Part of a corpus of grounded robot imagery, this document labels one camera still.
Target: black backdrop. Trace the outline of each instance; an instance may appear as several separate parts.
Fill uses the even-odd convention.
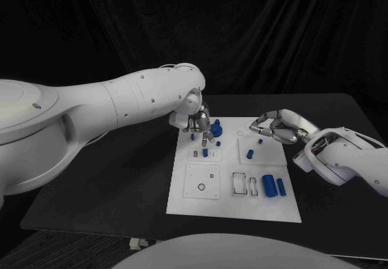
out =
[[[387,14],[384,0],[3,1],[0,78],[65,86],[190,62],[206,94],[350,94],[387,137]],[[3,231],[23,235],[35,195],[6,198]]]

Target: dark floor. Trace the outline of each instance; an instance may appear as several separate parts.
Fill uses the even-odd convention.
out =
[[[130,238],[38,231],[0,259],[0,268],[108,269],[137,252],[130,250],[128,245]],[[388,262],[342,259],[361,268],[388,268]]]

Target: blue component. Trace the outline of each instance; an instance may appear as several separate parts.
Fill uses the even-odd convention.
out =
[[[211,131],[212,131],[212,136],[219,137],[222,135],[222,127],[219,124],[212,124],[211,125]]]
[[[248,150],[247,158],[252,159],[252,150]]]
[[[274,197],[278,195],[275,181],[273,180],[273,175],[263,176],[263,186],[267,197]]]
[[[283,180],[281,178],[277,179],[277,187],[278,187],[278,192],[281,196],[286,196],[286,189],[284,189],[284,185],[283,185]]]

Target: black table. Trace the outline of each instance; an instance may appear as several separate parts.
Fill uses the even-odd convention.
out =
[[[205,96],[215,117],[258,117],[288,108],[320,128],[346,128],[382,140],[345,94]],[[388,198],[362,178],[343,186],[306,174],[291,158],[303,143],[284,145],[301,224],[166,214],[177,129],[167,116],[124,127],[79,152],[46,184],[22,222],[45,229],[166,240],[198,233],[278,239],[326,254],[388,259]]]

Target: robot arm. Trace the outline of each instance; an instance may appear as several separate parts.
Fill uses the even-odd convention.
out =
[[[0,80],[0,200],[52,180],[88,141],[115,128],[175,111],[186,120],[172,125],[189,128],[190,117],[206,132],[203,89],[188,63],[69,87]]]
[[[260,127],[274,119],[270,128]],[[345,184],[359,175],[378,193],[388,197],[388,150],[369,137],[345,128],[320,130],[297,113],[283,109],[264,113],[250,126],[255,133],[293,144],[300,139],[304,149],[293,157],[300,168],[317,174],[335,185]],[[384,147],[376,149],[361,137]]]

